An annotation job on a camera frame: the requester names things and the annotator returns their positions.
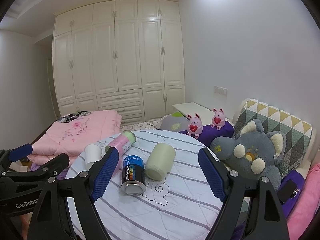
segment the round table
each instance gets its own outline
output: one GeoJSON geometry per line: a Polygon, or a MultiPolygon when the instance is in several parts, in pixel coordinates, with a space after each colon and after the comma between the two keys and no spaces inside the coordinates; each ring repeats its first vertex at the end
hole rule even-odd
{"type": "MultiPolygon", "coordinates": [[[[137,141],[125,156],[138,155],[146,163],[157,143],[167,143],[176,150],[176,157],[163,181],[146,177],[147,189],[140,196],[129,196],[121,191],[122,170],[111,178],[103,197],[94,203],[111,238],[205,239],[220,212],[222,202],[213,195],[198,163],[197,155],[204,145],[190,136],[171,131],[142,130],[134,133],[137,141]]],[[[104,149],[118,135],[97,143],[104,149]]],[[[82,152],[71,165],[66,179],[84,170],[82,152]]],[[[73,198],[68,198],[68,205],[75,232],[85,239],[73,198]]]]}

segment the stuffed animal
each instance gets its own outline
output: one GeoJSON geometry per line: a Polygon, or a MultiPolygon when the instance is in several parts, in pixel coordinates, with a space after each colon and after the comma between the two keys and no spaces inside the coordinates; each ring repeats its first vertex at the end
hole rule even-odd
{"type": "Polygon", "coordinates": [[[220,130],[222,126],[225,125],[226,123],[226,117],[224,116],[224,112],[223,112],[223,109],[220,108],[220,111],[218,112],[217,109],[212,109],[215,114],[214,114],[214,117],[212,118],[211,122],[211,127],[217,127],[217,130],[220,130]]]}
{"type": "Polygon", "coordinates": [[[195,115],[195,117],[192,117],[190,114],[187,114],[187,117],[189,119],[187,135],[191,136],[191,134],[194,134],[195,138],[198,139],[199,134],[202,133],[203,127],[199,114],[195,113],[195,115]]]}
{"type": "Polygon", "coordinates": [[[281,184],[281,177],[276,164],[284,155],[285,134],[279,131],[263,132],[260,120],[253,119],[236,135],[215,138],[210,146],[220,161],[224,161],[241,175],[251,179],[266,176],[275,190],[281,184]]]}

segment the black phone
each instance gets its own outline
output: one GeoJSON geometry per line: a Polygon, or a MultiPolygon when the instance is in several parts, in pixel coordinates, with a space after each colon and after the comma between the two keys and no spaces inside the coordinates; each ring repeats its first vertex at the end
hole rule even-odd
{"type": "Polygon", "coordinates": [[[281,204],[284,204],[296,190],[297,184],[289,179],[286,184],[277,192],[281,204]]]}

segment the wall socket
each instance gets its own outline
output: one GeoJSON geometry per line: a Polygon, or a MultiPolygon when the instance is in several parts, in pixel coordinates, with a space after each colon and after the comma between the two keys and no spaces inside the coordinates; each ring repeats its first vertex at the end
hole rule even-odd
{"type": "Polygon", "coordinates": [[[222,88],[222,87],[218,87],[218,86],[214,86],[214,92],[217,94],[222,94],[222,95],[227,95],[227,88],[222,88]]]}

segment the metal bolt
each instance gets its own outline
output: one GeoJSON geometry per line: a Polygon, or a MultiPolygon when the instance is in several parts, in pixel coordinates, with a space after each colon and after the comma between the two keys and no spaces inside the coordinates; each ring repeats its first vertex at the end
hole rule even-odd
{"type": "Polygon", "coordinates": [[[48,182],[49,182],[49,183],[53,183],[55,180],[56,180],[55,177],[50,177],[50,178],[48,179],[48,182]]]}
{"type": "Polygon", "coordinates": [[[239,175],[238,171],[230,171],[229,173],[230,173],[230,176],[232,177],[238,177],[239,175]]]}
{"type": "Polygon", "coordinates": [[[263,176],[263,177],[261,178],[261,180],[262,180],[264,183],[268,183],[268,182],[269,182],[269,179],[268,179],[268,177],[266,177],[266,176],[263,176]]]}
{"type": "Polygon", "coordinates": [[[79,174],[79,176],[80,176],[81,178],[85,178],[86,176],[88,176],[88,172],[87,172],[87,171],[81,171],[80,174],[79,174]]]}

